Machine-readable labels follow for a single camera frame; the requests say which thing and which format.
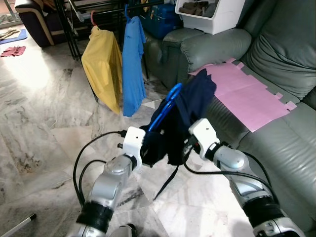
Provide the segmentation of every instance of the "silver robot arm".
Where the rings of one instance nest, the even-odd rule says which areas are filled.
[[[123,143],[123,155],[104,165],[103,173],[94,182],[81,214],[67,237],[106,237],[120,194],[132,171],[142,164],[140,149],[144,136],[144,130],[135,127],[128,129]],[[132,236],[129,226],[119,231],[124,233],[116,236]]]
[[[200,146],[200,157],[209,159],[222,171],[233,171],[256,176],[248,157],[241,151],[219,145],[216,132],[205,118],[189,129]],[[304,233],[285,217],[269,189],[248,177],[225,175],[233,194],[247,215],[256,237],[305,237]]]

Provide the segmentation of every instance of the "white plastic basket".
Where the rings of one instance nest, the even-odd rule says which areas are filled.
[[[177,0],[175,12],[181,15],[185,28],[198,29],[205,33],[217,34],[234,28],[239,20],[245,0],[219,0],[213,17],[195,16],[179,12],[185,2]]]

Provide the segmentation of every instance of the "white stick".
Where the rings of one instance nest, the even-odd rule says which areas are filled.
[[[29,222],[31,222],[32,220],[34,220],[36,218],[36,214],[32,214],[30,217],[28,217],[27,219],[25,219],[24,221],[22,221],[20,224],[16,225],[15,227],[13,227],[11,230],[9,230],[7,233],[5,233],[3,236],[1,237],[9,237],[12,234],[14,234],[15,232],[17,232],[19,229],[21,229],[22,227],[24,227],[25,225],[27,225]]]

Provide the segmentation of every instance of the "marble floor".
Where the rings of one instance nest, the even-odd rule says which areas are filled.
[[[86,42],[79,43],[83,50]],[[39,48],[26,40],[2,44],[26,46],[19,57],[0,58],[0,235],[32,213],[37,219],[14,237],[63,237],[80,213],[71,181],[74,160],[88,141],[112,130],[148,124],[167,93],[150,76],[148,97],[131,118],[96,103],[80,62],[66,43]],[[79,172],[92,159],[110,160],[121,151],[122,138],[100,139],[84,152]],[[215,170],[191,154],[189,165]],[[182,166],[163,191],[154,196],[175,169],[166,158],[153,168],[142,166],[124,189],[110,222],[114,228],[133,223],[141,237],[253,237],[247,217],[223,176],[197,176]],[[83,180],[87,194],[102,165],[91,166]]]

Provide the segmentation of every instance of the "hanging clothes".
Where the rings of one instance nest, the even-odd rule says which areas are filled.
[[[161,123],[153,130],[151,124],[161,114],[167,104],[164,99],[154,112],[151,122],[140,128],[146,131],[142,146],[143,163],[153,166],[168,154],[168,163],[181,165],[184,141],[190,136],[189,127],[202,118],[211,103],[216,84],[206,69],[200,71],[191,81],[181,88],[174,98],[175,106],[168,112]]]
[[[122,55],[113,32],[94,26],[81,58],[85,74],[96,96],[119,114],[122,94]]]
[[[144,30],[138,16],[127,16],[123,46],[123,115],[131,117],[146,98],[142,73],[143,43],[146,42]]]

